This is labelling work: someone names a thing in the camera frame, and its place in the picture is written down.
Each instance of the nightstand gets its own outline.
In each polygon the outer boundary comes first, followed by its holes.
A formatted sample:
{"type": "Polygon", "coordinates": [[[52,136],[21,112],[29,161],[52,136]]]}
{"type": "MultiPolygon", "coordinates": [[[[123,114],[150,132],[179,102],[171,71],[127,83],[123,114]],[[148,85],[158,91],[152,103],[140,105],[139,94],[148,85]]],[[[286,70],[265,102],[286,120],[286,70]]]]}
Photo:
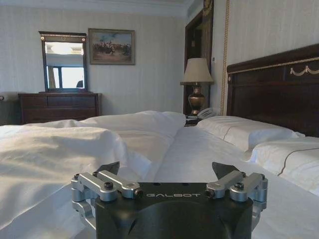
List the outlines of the nightstand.
{"type": "Polygon", "coordinates": [[[186,120],[184,127],[196,126],[198,122],[200,122],[200,119],[186,120]]]}

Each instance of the wooden headboard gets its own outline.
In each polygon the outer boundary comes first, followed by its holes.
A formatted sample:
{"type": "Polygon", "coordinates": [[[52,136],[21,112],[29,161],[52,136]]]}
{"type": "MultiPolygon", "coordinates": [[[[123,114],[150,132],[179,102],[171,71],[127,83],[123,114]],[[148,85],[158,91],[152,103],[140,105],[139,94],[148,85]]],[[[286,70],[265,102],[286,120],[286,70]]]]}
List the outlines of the wooden headboard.
{"type": "Polygon", "coordinates": [[[227,115],[319,137],[319,44],[227,67],[227,115]]]}

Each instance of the silver metal bracket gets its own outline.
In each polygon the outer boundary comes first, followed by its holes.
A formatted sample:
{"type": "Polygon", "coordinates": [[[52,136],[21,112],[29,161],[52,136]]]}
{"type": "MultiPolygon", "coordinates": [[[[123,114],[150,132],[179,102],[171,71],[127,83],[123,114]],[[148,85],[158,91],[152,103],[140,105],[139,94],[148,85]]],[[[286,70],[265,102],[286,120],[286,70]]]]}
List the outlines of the silver metal bracket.
{"type": "Polygon", "coordinates": [[[252,230],[258,224],[260,213],[267,207],[268,180],[263,174],[252,173],[243,177],[239,171],[233,171],[216,182],[206,185],[209,198],[223,198],[229,189],[230,198],[236,202],[253,201],[252,230]]]}
{"type": "Polygon", "coordinates": [[[77,174],[72,178],[71,185],[73,208],[80,213],[83,224],[94,231],[96,222],[91,206],[94,206],[98,196],[101,201],[110,202],[117,199],[118,191],[123,197],[131,199],[143,195],[138,183],[126,181],[109,171],[101,171],[97,177],[89,173],[77,174]]]}
{"type": "Polygon", "coordinates": [[[216,182],[211,182],[206,185],[206,193],[209,198],[223,198],[225,191],[232,185],[243,180],[243,175],[239,171],[232,171],[216,182]]]}

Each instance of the screw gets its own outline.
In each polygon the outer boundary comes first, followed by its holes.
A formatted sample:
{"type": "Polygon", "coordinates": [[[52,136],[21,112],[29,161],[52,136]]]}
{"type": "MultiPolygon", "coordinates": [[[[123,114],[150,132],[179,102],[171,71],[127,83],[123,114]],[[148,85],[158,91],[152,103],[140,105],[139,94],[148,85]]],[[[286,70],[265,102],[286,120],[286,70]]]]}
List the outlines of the screw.
{"type": "Polygon", "coordinates": [[[205,195],[206,195],[206,197],[208,197],[208,198],[213,198],[213,197],[215,196],[215,192],[212,191],[212,190],[206,190],[206,191],[205,191],[205,195]]]}
{"type": "Polygon", "coordinates": [[[235,187],[235,188],[238,188],[238,189],[240,189],[240,190],[243,190],[243,189],[244,189],[244,184],[243,184],[243,183],[236,183],[236,184],[234,185],[234,187],[235,187]]]}
{"type": "Polygon", "coordinates": [[[134,192],[135,198],[141,198],[143,196],[143,191],[141,189],[137,189],[134,192]]]}
{"type": "Polygon", "coordinates": [[[104,183],[104,188],[105,188],[106,190],[111,190],[111,189],[113,189],[113,183],[112,183],[112,182],[106,182],[106,183],[104,183]]]}

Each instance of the painting of horses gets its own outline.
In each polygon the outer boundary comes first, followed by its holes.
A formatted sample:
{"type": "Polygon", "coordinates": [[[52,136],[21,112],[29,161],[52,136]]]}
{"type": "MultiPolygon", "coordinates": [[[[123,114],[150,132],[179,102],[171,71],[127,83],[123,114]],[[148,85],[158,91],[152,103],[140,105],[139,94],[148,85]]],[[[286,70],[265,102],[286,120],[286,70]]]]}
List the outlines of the painting of horses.
{"type": "Polygon", "coordinates": [[[135,65],[135,31],[89,28],[90,63],[135,65]]]}

